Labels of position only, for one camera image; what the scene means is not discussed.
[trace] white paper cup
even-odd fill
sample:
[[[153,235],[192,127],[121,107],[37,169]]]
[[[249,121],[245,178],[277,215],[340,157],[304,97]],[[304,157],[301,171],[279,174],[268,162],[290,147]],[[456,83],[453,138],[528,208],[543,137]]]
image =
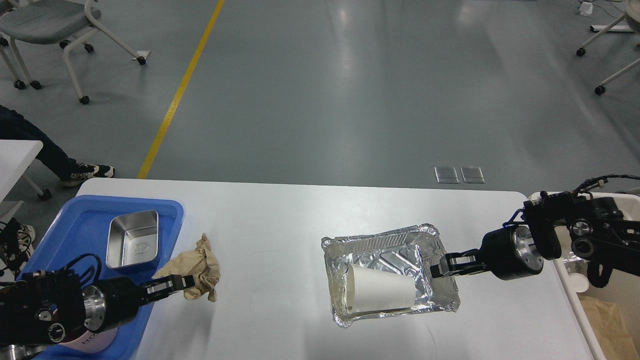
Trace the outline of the white paper cup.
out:
[[[86,352],[87,354],[94,354],[108,347],[117,333],[117,327],[97,334],[91,331],[85,331],[78,339],[69,341],[68,343],[61,343],[60,345]]]
[[[415,283],[410,276],[349,264],[344,295],[348,313],[404,309],[415,303]]]
[[[577,293],[584,293],[589,290],[589,279],[586,276],[574,272],[569,275],[569,283],[572,289]]]

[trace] brown paper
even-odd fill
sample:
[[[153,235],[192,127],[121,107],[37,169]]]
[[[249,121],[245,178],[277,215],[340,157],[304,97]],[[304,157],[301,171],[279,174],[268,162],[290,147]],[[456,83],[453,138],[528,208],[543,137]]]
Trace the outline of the brown paper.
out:
[[[209,301],[216,301],[216,284],[220,280],[220,263],[211,252],[211,244],[207,234],[196,242],[196,249],[181,252],[158,270],[153,278],[168,275],[193,275],[195,287],[184,290],[184,298],[194,300],[209,293]]]
[[[578,295],[607,360],[640,360],[618,305]]]

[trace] chair wheel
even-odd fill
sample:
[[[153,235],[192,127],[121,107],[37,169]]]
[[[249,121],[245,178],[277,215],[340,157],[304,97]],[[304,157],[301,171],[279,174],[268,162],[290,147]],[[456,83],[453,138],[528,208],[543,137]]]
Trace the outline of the chair wheel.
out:
[[[42,201],[45,200],[49,200],[51,199],[51,192],[49,191],[49,189],[44,189],[42,190],[43,194],[42,195],[38,195],[38,198]]]

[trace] table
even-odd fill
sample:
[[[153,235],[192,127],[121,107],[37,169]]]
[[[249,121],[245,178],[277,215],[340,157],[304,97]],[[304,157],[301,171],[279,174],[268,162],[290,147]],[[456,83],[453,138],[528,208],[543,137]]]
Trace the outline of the table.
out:
[[[0,201],[42,149],[37,140],[0,140]]]
[[[457,277],[457,313],[332,320],[320,239],[429,222],[450,252],[480,246],[526,197],[515,192],[91,179],[78,195],[173,199],[173,256],[207,233],[218,301],[155,304],[137,359],[591,359],[558,274]]]

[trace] shoe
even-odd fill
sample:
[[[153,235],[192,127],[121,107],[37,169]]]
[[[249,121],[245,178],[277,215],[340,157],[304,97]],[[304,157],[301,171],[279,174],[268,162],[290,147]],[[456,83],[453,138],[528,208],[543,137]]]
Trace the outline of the shoe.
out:
[[[36,238],[36,231],[31,225],[20,225],[15,234],[17,235],[17,243],[4,243],[2,250],[6,260],[6,269],[13,272],[17,278],[33,253],[33,240]]]
[[[77,172],[71,174],[68,179],[61,180],[60,185],[64,186],[65,188],[73,188],[93,177],[113,177],[116,173],[116,169],[110,167],[109,165],[93,165],[78,162],[76,163],[76,165]]]

